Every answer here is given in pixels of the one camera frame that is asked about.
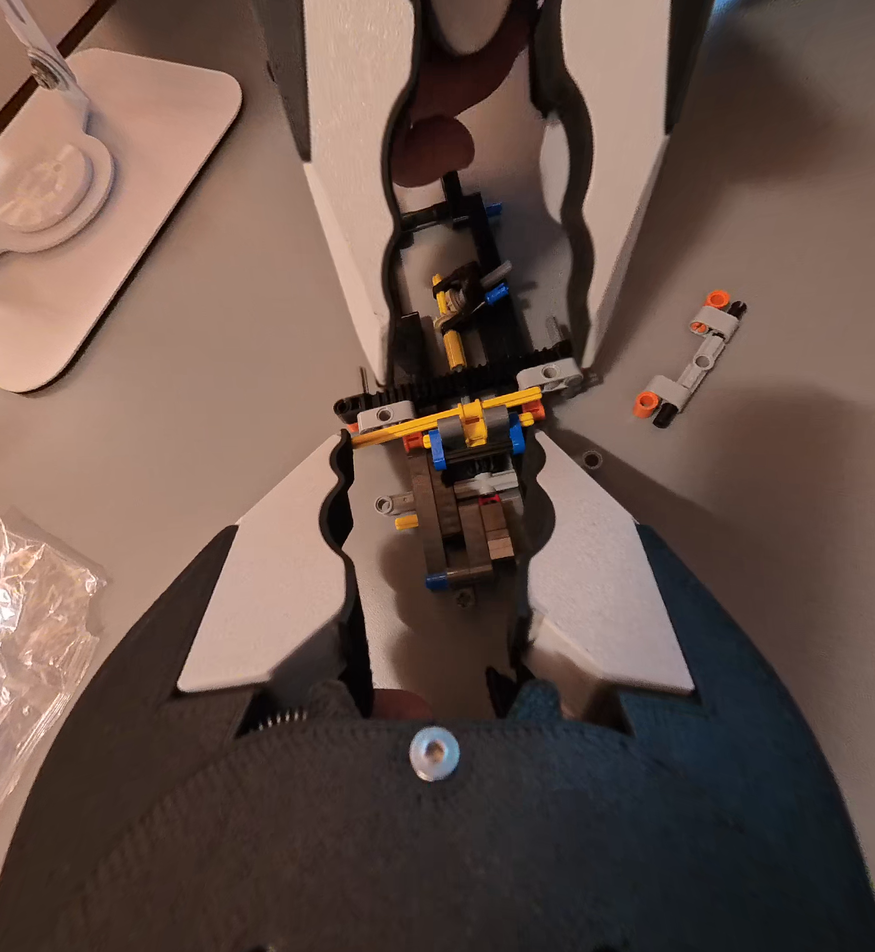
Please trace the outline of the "person's right hand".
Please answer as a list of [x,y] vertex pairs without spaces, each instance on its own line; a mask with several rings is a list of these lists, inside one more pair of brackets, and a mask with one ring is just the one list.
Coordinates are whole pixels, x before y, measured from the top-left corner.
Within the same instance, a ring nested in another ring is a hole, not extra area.
[[426,27],[418,80],[392,140],[395,184],[425,186],[471,164],[475,142],[458,116],[489,98],[505,81],[538,19],[537,2],[510,2],[492,38],[466,55],[448,52]]

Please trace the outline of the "clear plastic bag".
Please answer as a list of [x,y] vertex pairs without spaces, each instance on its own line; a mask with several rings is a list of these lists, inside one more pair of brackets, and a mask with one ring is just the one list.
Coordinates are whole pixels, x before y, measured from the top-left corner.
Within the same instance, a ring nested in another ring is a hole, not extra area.
[[92,565],[0,514],[0,810],[78,693],[107,581]]

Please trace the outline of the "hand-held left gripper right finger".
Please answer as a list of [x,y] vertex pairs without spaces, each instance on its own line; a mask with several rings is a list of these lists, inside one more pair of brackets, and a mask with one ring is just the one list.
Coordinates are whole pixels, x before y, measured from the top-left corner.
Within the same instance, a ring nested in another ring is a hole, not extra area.
[[528,436],[520,473],[515,662],[560,694],[692,693],[636,520],[543,432]]

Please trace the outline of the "multicoloured lego assembly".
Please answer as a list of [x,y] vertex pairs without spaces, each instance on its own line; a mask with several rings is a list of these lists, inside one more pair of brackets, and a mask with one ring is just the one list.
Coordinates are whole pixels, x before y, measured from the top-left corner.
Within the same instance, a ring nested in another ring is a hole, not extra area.
[[501,206],[464,191],[457,173],[440,183],[440,201],[401,214],[400,247],[446,226],[468,233],[474,255],[433,275],[429,325],[416,311],[397,319],[391,385],[362,383],[334,413],[357,447],[403,447],[410,490],[375,509],[419,537],[426,589],[468,607],[519,554],[519,470],[528,432],[546,418],[544,396],[571,395],[583,376],[560,326],[548,347],[531,347],[492,228]]

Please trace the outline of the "small grey orange lego subassembly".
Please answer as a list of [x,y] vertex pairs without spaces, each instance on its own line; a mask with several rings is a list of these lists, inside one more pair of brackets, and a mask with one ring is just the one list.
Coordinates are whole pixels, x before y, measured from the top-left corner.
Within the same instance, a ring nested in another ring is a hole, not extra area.
[[633,416],[650,420],[656,428],[668,428],[715,368],[747,310],[747,303],[734,300],[725,290],[709,292],[690,322],[690,331],[698,339],[698,345],[682,374],[676,379],[655,376],[634,399]]

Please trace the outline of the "white stand base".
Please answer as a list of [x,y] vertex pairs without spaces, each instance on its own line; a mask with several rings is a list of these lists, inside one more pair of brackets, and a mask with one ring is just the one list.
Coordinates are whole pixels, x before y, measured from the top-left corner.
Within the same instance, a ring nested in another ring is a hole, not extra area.
[[66,63],[86,113],[36,89],[0,135],[0,389],[19,394],[74,362],[242,101],[217,70],[103,49]]

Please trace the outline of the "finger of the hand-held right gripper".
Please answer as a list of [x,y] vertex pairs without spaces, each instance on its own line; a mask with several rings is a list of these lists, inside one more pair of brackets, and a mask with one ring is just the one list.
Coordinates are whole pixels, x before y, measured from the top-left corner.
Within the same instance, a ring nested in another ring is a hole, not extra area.
[[416,14],[404,1],[305,1],[303,19],[303,168],[367,365],[385,376],[392,315],[384,269],[395,233],[386,141],[411,79]]
[[549,1],[530,49],[541,186],[570,245],[567,322],[592,367],[667,146],[671,5]]

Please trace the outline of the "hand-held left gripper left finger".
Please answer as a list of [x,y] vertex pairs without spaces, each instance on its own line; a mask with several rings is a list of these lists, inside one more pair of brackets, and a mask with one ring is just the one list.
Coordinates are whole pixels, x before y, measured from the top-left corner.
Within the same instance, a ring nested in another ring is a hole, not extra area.
[[348,430],[325,440],[237,522],[177,682],[262,686],[281,709],[339,680],[367,717],[374,686],[357,573],[344,546],[355,479]]

